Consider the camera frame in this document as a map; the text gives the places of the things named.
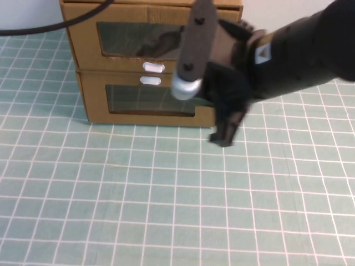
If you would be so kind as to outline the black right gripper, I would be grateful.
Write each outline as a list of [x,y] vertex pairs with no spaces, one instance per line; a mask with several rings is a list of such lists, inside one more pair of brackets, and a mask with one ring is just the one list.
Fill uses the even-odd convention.
[[219,25],[202,88],[204,96],[217,111],[216,130],[210,134],[209,142],[219,147],[230,147],[251,100],[246,61],[247,42],[254,27],[245,20],[219,19]]

